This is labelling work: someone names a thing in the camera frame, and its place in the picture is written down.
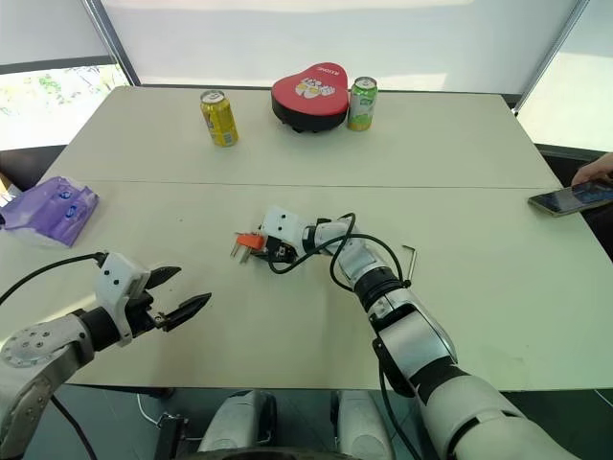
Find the soda can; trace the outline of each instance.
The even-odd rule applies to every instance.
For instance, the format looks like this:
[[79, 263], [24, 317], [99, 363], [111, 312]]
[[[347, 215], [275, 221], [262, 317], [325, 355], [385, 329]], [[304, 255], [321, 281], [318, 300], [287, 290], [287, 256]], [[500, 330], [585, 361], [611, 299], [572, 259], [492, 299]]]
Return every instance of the soda can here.
[[354, 131], [364, 131], [371, 127], [376, 101], [376, 80], [371, 77], [358, 77], [352, 86], [349, 102], [347, 126]]
[[209, 89], [200, 95], [200, 109], [207, 122], [211, 138], [217, 146], [230, 147], [238, 141], [230, 101], [218, 89]]

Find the purple bag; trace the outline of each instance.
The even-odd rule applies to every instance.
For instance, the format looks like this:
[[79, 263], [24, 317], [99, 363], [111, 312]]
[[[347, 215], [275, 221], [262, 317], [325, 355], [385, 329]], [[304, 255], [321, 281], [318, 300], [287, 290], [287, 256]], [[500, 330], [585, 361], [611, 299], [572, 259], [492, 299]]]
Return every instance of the purple bag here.
[[98, 195], [66, 177], [52, 177], [10, 201], [5, 230], [29, 242], [72, 246], [98, 204]]

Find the black cable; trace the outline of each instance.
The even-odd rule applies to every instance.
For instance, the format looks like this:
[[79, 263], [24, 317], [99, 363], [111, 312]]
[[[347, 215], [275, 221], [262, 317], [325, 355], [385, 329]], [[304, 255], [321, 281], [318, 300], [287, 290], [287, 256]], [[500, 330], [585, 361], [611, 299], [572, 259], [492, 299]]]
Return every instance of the black cable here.
[[338, 245], [338, 248], [336, 249], [336, 251], [334, 251], [332, 260], [329, 262], [329, 276], [337, 286], [339, 286], [340, 288], [344, 290], [348, 290], [349, 292], [353, 292], [352, 287], [347, 286], [344, 283], [341, 283], [340, 281], [338, 281], [338, 278], [336, 278], [336, 274], [334, 273], [334, 267], [336, 266], [336, 260], [338, 259], [338, 256], [340, 255], [341, 251], [343, 250], [343, 247], [345, 247], [345, 244], [347, 244], [347, 242], [349, 241], [350, 236], [352, 235], [352, 230], [355, 226], [355, 213], [348, 213], [345, 216], [341, 216], [340, 219], [346, 219], [346, 218], [349, 218], [351, 220], [349, 222], [349, 225], [347, 226], [347, 232], [345, 232], [345, 235], [343, 236], [341, 243]]
[[70, 415], [70, 412], [68, 412], [66, 407], [64, 407], [64, 405], [55, 396], [51, 397], [51, 402], [57, 408], [59, 413], [64, 416], [64, 418], [68, 421], [68, 423], [73, 426], [73, 428], [75, 429], [77, 433], [77, 436], [79, 436], [80, 441], [83, 443], [85, 450], [87, 450], [87, 455], [89, 456], [90, 460], [98, 460], [98, 457], [96, 456], [96, 452], [94, 452], [94, 450], [92, 449], [92, 445], [89, 444], [89, 441], [85, 437], [85, 433], [83, 432], [83, 429], [80, 427], [79, 422], [77, 422], [75, 418], [72, 415]]
[[417, 449], [411, 443], [411, 440], [406, 435], [402, 426], [398, 423], [396, 418], [396, 414], [394, 414], [394, 410], [392, 410], [392, 405], [390, 404], [390, 399], [387, 395], [387, 387], [385, 386], [385, 374], [383, 373], [383, 367], [379, 364], [379, 385], [381, 386], [381, 396], [383, 397], [383, 404], [385, 404], [385, 410], [387, 411], [387, 416], [392, 422], [396, 433], [404, 446], [406, 446], [407, 450], [413, 455], [414, 460], [421, 460], [421, 456], [418, 453]]
[[38, 270], [33, 271], [29, 275], [24, 276], [21, 280], [19, 280], [17, 283], [12, 285], [9, 288], [9, 290], [7, 290], [4, 294], [2, 294], [2, 297], [0, 297], [0, 305], [2, 305], [9, 297], [11, 297], [11, 295], [16, 290], [18, 290], [23, 285], [28, 283], [30, 280], [32, 280], [32, 278], [40, 275], [41, 273], [44, 273], [45, 271], [49, 271], [52, 268], [56, 268], [58, 266], [72, 264], [74, 262], [86, 261], [88, 259], [95, 259], [99, 263], [99, 265], [102, 265], [105, 257], [106, 257], [106, 254], [104, 254], [103, 252], [95, 252], [93, 254], [85, 254], [84, 256], [71, 257], [69, 259], [64, 259], [63, 261], [58, 261], [52, 264], [45, 265], [42, 268], [39, 268]]
[[[330, 246], [331, 244], [334, 244], [335, 242], [340, 242], [345, 237], [346, 235], [342, 235], [340, 237], [334, 237], [328, 241], [322, 242], [319, 246], [314, 247], [313, 249], [308, 251], [304, 256], [296, 259], [294, 262], [292, 262], [290, 265], [284, 268], [275, 267], [275, 263], [272, 262], [271, 259], [268, 259], [268, 266], [274, 273], [277, 273], [278, 275], [285, 275], [285, 273], [290, 272], [291, 270], [296, 268], [298, 265], [306, 261], [308, 258], [316, 254], [319, 254], [322, 249], [326, 249], [328, 246]], [[397, 255], [394, 253], [394, 251], [392, 250], [390, 246], [388, 246], [384, 241], [380, 240], [379, 238], [376, 238], [376, 237], [373, 237], [372, 235], [367, 235], [364, 233], [353, 233], [350, 235], [349, 240], [354, 239], [354, 238], [359, 239], [359, 240], [369, 240], [371, 242], [376, 242], [383, 249], [385, 249], [387, 253], [390, 255], [390, 257], [392, 258], [392, 260], [394, 261], [394, 266], [396, 267], [398, 279], [402, 280], [402, 267], [400, 266], [400, 261], [398, 260]]]

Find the hand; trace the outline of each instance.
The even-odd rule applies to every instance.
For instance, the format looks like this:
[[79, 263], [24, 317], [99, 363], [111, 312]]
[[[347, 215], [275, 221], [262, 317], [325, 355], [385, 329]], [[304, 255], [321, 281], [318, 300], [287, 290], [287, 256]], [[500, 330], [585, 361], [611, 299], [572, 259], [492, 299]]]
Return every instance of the hand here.
[[608, 179], [613, 173], [613, 151], [601, 156], [598, 160], [579, 168], [571, 185], [582, 184], [588, 180]]

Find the smartphone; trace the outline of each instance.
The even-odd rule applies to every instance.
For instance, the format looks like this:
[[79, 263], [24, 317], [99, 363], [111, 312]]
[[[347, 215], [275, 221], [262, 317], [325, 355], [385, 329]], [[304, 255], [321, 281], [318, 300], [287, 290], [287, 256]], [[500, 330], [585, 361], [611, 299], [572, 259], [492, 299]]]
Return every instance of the smartphone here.
[[553, 216], [566, 216], [613, 202], [613, 183], [591, 180], [556, 192], [531, 196], [528, 202]]

